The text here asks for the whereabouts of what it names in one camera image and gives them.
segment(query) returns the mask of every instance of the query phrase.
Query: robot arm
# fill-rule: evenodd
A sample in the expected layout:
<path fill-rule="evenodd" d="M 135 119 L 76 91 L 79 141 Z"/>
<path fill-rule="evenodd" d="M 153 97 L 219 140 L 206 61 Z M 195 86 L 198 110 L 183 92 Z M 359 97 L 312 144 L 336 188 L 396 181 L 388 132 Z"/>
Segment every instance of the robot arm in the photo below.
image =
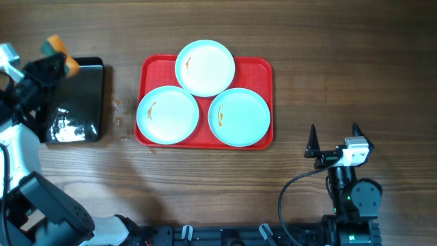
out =
<path fill-rule="evenodd" d="M 378 218 L 382 187 L 369 178 L 357 179 L 355 168 L 366 164 L 374 150 L 357 123 L 352 125 L 353 137 L 333 151 L 320 151 L 317 133 L 311 126 L 305 151 L 306 158 L 315 158 L 314 168 L 328 171 L 327 189 L 333 201 L 335 215 L 324 215 L 327 245 L 380 245 L 372 221 Z"/>
<path fill-rule="evenodd" d="M 7 195 L 2 196 L 1 203 L 7 204 L 10 246 L 120 245 L 129 232 L 119 217 L 91 218 L 78 202 L 41 175 L 40 141 L 34 133 L 38 128 L 30 112 L 46 101 L 61 78 L 79 71 L 59 36 L 50 37 L 42 52 L 48 57 L 27 64 L 21 72 L 15 68 L 20 57 L 13 47 L 0 44 L 0 72 L 17 82 L 14 86 L 10 81 L 6 90 L 0 91 L 0 144 L 9 156 L 7 163 L 0 157 L 0 164 L 9 166 L 5 179 L 9 181 Z M 28 215 L 36 209 L 45 218 L 30 230 L 21 230 Z M 0 243 L 7 243 L 3 233 Z"/>

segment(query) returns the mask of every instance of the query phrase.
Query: food residue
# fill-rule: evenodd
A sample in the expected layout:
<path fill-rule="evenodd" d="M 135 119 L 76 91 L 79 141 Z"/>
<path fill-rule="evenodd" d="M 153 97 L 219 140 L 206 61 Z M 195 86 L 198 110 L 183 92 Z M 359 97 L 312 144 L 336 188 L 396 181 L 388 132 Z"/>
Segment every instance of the food residue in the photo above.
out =
<path fill-rule="evenodd" d="M 118 126 L 121 126 L 123 124 L 123 118 L 121 117 L 116 117 L 114 118 L 114 120 L 117 122 Z"/>
<path fill-rule="evenodd" d="M 221 127 L 223 125 L 223 113 L 221 112 L 221 110 L 223 109 L 223 105 L 221 105 L 218 108 L 218 114 L 217 114 L 217 118 L 218 118 L 218 125 Z"/>
<path fill-rule="evenodd" d="M 126 135 L 120 135 L 120 140 L 122 140 L 122 141 L 132 141 L 132 140 L 130 139 L 130 137 L 129 137 L 129 136 L 126 136 Z"/>
<path fill-rule="evenodd" d="M 186 61 L 186 63 L 185 63 L 185 66 L 186 66 L 186 69 L 188 70 L 188 63 L 190 62 L 190 60 L 191 60 L 191 57 L 188 59 L 188 61 Z"/>
<path fill-rule="evenodd" d="M 113 102 L 116 106 L 120 106 L 122 104 L 122 101 L 118 99 L 114 99 Z"/>
<path fill-rule="evenodd" d="M 130 115 L 132 114 L 132 112 L 130 112 L 130 111 L 125 111 L 125 112 L 123 112 L 123 116 L 127 116 L 127 117 L 129 117 L 130 118 Z"/>
<path fill-rule="evenodd" d="M 149 109 L 149 111 L 147 112 L 147 117 L 148 117 L 149 119 L 152 119 L 152 107 L 153 107 L 155 104 L 156 104 L 156 102 L 154 102 L 154 103 L 152 104 L 152 106 L 150 106 L 150 109 Z"/>

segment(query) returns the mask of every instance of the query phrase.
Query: white robot part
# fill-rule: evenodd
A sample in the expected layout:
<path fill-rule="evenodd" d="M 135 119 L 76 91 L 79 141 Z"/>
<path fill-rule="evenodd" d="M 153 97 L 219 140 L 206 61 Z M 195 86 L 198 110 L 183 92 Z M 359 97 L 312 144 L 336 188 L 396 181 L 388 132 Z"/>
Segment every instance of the white robot part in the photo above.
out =
<path fill-rule="evenodd" d="M 40 140 L 23 124 L 10 126 L 0 133 L 0 143 L 8 147 L 10 158 L 9 191 L 18 186 L 20 180 L 33 171 L 42 173 L 38 157 Z M 0 167 L 5 165 L 3 153 L 0 154 Z M 4 170 L 0 168 L 0 178 L 3 180 Z"/>
<path fill-rule="evenodd" d="M 128 229 L 118 217 L 93 217 L 93 221 L 96 226 L 96 229 L 93 231 L 94 237 L 89 241 L 84 241 L 79 246 L 118 246 L 129 235 Z"/>
<path fill-rule="evenodd" d="M 0 44 L 0 71 L 5 72 L 15 82 L 20 82 L 24 74 L 18 71 L 15 66 L 20 64 L 20 57 L 11 44 Z"/>
<path fill-rule="evenodd" d="M 369 155 L 369 143 L 365 137 L 346 137 L 344 143 L 347 148 L 343 149 L 343 156 L 335 167 L 357 166 L 366 161 Z"/>

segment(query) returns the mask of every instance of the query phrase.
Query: wooden table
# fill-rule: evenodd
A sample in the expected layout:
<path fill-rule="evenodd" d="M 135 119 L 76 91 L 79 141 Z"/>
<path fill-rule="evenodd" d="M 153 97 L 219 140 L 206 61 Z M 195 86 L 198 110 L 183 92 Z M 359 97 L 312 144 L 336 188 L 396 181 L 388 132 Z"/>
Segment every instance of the wooden table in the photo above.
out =
<path fill-rule="evenodd" d="M 58 33 L 73 56 L 107 65 L 103 138 L 40 150 L 44 175 L 92 215 L 278 224 L 282 186 L 313 169 L 303 158 L 310 125 L 332 149 L 357 121 L 376 146 L 357 175 L 384 187 L 384 245 L 436 245 L 436 11 L 431 1 L 3 0 L 0 42 L 25 63 Z M 276 137 L 267 150 L 149 149 L 134 139 L 142 62 L 199 39 L 272 64 Z M 332 213 L 325 175 L 289 188 L 287 221 Z"/>

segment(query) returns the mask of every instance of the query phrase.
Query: white bowl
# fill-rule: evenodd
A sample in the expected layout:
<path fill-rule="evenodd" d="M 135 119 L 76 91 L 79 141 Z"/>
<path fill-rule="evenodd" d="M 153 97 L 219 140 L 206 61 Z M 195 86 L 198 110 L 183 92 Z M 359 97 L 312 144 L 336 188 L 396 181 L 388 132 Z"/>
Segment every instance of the white bowl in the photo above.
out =
<path fill-rule="evenodd" d="M 223 143 L 246 147 L 258 142 L 270 126 L 270 111 L 264 99 L 244 88 L 226 90 L 208 110 L 212 133 Z"/>
<path fill-rule="evenodd" d="M 137 125 L 157 144 L 176 144 L 186 139 L 199 121 L 199 106 L 181 87 L 162 86 L 147 93 L 138 105 Z"/>
<path fill-rule="evenodd" d="M 185 46 L 175 64 L 179 84 L 195 96 L 215 96 L 234 79 L 235 61 L 222 44 L 198 40 Z"/>

